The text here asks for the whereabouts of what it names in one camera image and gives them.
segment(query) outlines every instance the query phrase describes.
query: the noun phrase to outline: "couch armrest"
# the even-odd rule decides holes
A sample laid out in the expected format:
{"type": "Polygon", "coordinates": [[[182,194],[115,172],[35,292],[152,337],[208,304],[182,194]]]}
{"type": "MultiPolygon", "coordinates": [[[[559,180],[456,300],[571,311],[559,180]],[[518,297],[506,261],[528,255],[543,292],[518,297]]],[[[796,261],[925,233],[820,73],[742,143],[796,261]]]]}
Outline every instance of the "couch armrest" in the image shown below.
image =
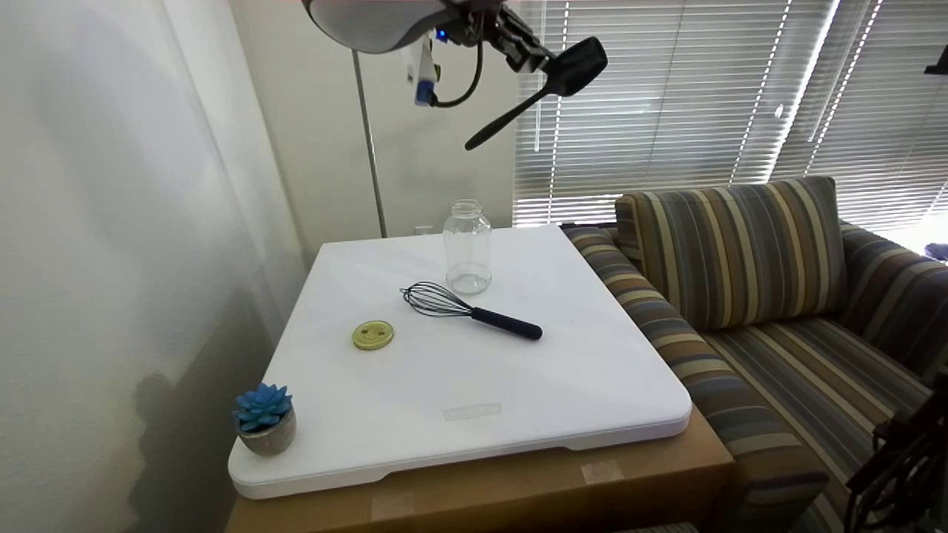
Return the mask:
{"type": "Polygon", "coordinates": [[[948,365],[948,267],[841,226],[850,300],[841,322],[934,385],[948,365]]]}
{"type": "Polygon", "coordinates": [[[565,226],[562,231],[675,369],[734,457],[739,474],[716,502],[712,531],[790,526],[826,482],[820,459],[632,267],[614,243],[614,227],[565,226]]]}

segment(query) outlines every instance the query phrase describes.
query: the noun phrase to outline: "black handle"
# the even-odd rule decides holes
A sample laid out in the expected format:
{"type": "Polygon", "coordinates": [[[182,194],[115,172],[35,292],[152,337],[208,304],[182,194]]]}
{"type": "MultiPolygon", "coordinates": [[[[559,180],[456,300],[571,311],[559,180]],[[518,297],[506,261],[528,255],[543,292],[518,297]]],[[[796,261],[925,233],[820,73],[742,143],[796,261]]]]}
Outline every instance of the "black handle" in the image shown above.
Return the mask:
{"type": "Polygon", "coordinates": [[[533,107],[540,98],[552,94],[549,85],[543,85],[537,94],[530,94],[528,101],[521,101],[518,107],[513,107],[509,113],[497,116],[493,123],[485,123],[482,131],[476,131],[466,149],[473,152],[481,143],[493,138],[497,131],[503,131],[513,117],[518,117],[528,107],[533,107]]]}
{"type": "Polygon", "coordinates": [[[472,320],[490,322],[496,329],[503,329],[503,331],[513,331],[513,335],[521,335],[521,337],[530,337],[530,341],[543,337],[540,326],[515,320],[515,316],[503,316],[503,314],[496,314],[496,311],[485,311],[485,308],[472,308],[472,320]]]}

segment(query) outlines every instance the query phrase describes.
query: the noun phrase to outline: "whisk handle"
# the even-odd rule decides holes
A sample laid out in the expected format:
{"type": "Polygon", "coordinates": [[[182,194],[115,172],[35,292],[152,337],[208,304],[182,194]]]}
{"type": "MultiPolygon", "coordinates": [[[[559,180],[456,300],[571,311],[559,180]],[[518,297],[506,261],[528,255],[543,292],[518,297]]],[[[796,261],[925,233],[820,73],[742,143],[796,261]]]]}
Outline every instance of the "whisk handle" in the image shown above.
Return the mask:
{"type": "Polygon", "coordinates": [[[503,329],[503,331],[513,331],[513,335],[521,335],[521,337],[530,337],[530,341],[543,337],[540,326],[515,320],[515,316],[503,316],[503,314],[496,314],[496,311],[485,311],[485,308],[472,308],[472,320],[490,322],[496,329],[503,329]]]}

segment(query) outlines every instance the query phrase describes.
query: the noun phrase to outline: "couch cushion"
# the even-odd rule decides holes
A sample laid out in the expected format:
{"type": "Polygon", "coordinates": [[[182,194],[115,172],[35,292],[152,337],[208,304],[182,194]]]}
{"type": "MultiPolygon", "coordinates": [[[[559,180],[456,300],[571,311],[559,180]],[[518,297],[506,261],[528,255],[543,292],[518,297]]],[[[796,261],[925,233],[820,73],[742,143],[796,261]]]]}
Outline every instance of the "couch cushion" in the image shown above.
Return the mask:
{"type": "Polygon", "coordinates": [[[948,267],[841,226],[850,303],[841,322],[870,341],[922,381],[948,369],[948,267]]]}
{"type": "Polygon", "coordinates": [[[823,314],[845,300],[833,177],[626,191],[617,215],[644,276],[700,331],[823,314]]]}
{"type": "Polygon", "coordinates": [[[562,227],[628,316],[690,390],[739,461],[733,495],[716,501],[725,523],[712,531],[782,531],[823,488],[826,471],[793,428],[719,357],[702,335],[614,245],[611,227],[562,227]]]}
{"type": "Polygon", "coordinates": [[[830,320],[790,320],[708,335],[708,343],[823,459],[819,511],[838,520],[845,482],[870,457],[870,433],[930,393],[909,369],[830,320]]]}

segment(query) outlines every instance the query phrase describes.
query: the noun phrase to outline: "white wall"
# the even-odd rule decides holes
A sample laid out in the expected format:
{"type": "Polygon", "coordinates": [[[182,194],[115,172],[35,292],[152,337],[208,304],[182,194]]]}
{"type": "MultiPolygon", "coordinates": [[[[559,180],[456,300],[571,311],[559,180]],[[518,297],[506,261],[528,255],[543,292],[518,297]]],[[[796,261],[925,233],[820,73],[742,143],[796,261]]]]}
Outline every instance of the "white wall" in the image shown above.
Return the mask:
{"type": "Polygon", "coordinates": [[[4,8],[13,531],[219,531],[232,505],[232,400],[260,375],[303,267],[265,123],[236,113],[254,107],[245,70],[202,70],[241,57],[219,5],[4,8]]]}
{"type": "MultiPolygon", "coordinates": [[[[327,239],[376,237],[376,205],[358,116],[354,57],[327,39],[303,0],[232,0],[274,144],[308,255],[327,239]]],[[[473,49],[439,46],[445,98],[473,70],[473,49]]],[[[417,110],[404,52],[361,57],[389,233],[441,226],[459,194],[476,194],[496,226],[513,214],[513,126],[466,152],[466,138],[515,101],[515,77],[485,46],[472,104],[417,110]]]]}
{"type": "MultiPolygon", "coordinates": [[[[450,101],[469,89],[473,57],[472,46],[436,45],[439,98],[450,101]]],[[[413,104],[416,85],[405,82],[405,52],[361,57],[391,233],[413,233],[417,226],[441,231],[456,199],[481,199],[493,226],[509,226],[515,123],[476,152],[466,152],[466,143],[518,104],[518,77],[490,45],[482,61],[482,79],[472,101],[454,110],[431,110],[413,104]]]]}
{"type": "Polygon", "coordinates": [[[308,258],[327,239],[376,237],[376,200],[354,52],[303,0],[232,0],[308,258]]]}

